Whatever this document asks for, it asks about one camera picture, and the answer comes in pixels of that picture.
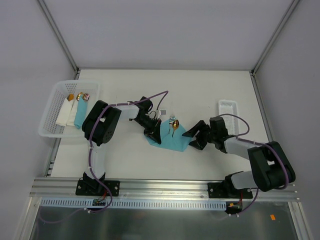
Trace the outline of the blue paper napkin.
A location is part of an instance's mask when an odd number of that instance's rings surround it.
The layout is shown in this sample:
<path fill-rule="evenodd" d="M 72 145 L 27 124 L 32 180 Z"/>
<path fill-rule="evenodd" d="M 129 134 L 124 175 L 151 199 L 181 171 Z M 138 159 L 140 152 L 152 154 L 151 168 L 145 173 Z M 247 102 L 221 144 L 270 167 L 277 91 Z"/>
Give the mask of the blue paper napkin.
<path fill-rule="evenodd" d="M 192 138 L 183 136 L 183 134 L 186 132 L 186 129 L 182 124 L 179 124 L 178 129 L 174 131 L 173 135 L 172 130 L 169 132 L 169 127 L 169 120 L 162 122 L 160 125 L 161 144 L 156 143 L 154 140 L 148 137 L 145 137 L 147 142 L 154 147 L 184 152 Z"/>

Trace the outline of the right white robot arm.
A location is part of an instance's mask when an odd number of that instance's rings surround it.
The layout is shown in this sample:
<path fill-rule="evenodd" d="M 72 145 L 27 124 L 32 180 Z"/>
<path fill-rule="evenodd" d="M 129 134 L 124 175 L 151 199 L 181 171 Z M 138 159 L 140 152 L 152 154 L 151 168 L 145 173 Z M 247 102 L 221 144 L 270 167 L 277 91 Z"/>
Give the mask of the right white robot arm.
<path fill-rule="evenodd" d="M 209 185 L 210 198 L 251 199 L 251 189 L 284 190 L 296 180 L 296 173 L 277 141 L 260 143 L 243 139 L 241 134 L 229 134 L 222 115 L 210 118 L 209 124 L 200 120 L 183 136 L 192 138 L 189 145 L 197 150 L 213 144 L 222 153 L 236 155 L 250 163 L 249 171 L 231 173 L 221 183 Z"/>

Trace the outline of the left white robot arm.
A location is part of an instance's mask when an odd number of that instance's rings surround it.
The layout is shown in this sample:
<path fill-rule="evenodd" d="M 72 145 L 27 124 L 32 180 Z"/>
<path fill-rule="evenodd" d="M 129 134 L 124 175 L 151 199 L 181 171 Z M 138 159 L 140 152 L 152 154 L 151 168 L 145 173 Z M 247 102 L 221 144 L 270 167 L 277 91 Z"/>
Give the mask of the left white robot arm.
<path fill-rule="evenodd" d="M 84 137 L 88 140 L 88 164 L 83 176 L 77 182 L 77 196 L 98 196 L 107 194 L 105 189 L 105 158 L 107 143 L 112 139 L 120 120 L 135 121 L 144 128 L 148 139 L 161 144 L 161 120 L 151 118 L 147 113 L 152 101 L 143 96 L 139 101 L 109 105 L 98 100 L 82 124 Z"/>

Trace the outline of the silver fork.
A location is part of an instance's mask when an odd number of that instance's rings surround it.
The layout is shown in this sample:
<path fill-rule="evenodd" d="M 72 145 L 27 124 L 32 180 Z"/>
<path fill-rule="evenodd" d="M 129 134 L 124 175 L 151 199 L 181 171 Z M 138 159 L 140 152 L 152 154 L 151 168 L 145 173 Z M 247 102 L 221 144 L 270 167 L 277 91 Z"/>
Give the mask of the silver fork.
<path fill-rule="evenodd" d="M 169 117 L 169 129 L 168 129 L 168 133 L 171 132 L 171 129 L 173 127 L 173 123 L 175 122 L 176 120 L 176 116 L 174 114 L 171 114 L 170 117 Z"/>

